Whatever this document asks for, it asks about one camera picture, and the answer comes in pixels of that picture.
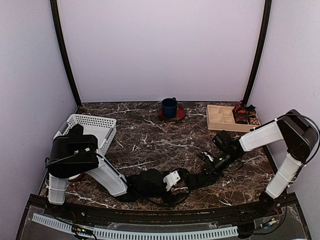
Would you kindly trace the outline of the black necktie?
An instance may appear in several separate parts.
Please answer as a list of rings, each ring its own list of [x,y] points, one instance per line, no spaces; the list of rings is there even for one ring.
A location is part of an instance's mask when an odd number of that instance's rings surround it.
[[[204,172],[198,174],[190,174],[186,178],[187,187],[193,191],[215,184],[219,176],[217,174],[207,174]]]

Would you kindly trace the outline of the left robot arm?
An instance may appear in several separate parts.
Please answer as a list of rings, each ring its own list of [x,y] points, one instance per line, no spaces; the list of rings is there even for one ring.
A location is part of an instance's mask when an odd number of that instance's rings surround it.
[[[134,203],[141,199],[161,207],[172,208],[183,203],[190,192],[172,193],[172,187],[184,181],[189,172],[184,168],[160,172],[144,170],[125,176],[115,169],[98,148],[98,138],[85,134],[80,124],[66,135],[54,138],[50,156],[45,159],[48,172],[47,200],[60,218],[71,213],[65,203],[65,192],[71,177],[87,174],[102,185],[117,201]]]

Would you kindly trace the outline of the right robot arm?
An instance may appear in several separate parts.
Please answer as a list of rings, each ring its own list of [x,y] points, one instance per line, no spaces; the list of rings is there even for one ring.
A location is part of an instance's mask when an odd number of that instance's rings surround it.
[[[220,154],[213,156],[202,151],[199,157],[204,165],[195,177],[195,188],[213,185],[223,172],[246,153],[260,147],[282,144],[282,161],[278,164],[274,177],[262,190],[255,205],[255,213],[266,217],[274,210],[277,199],[298,178],[304,167],[316,156],[320,149],[320,127],[310,117],[291,109],[287,113],[250,129],[239,137],[232,137],[225,130],[214,135],[212,142]]]

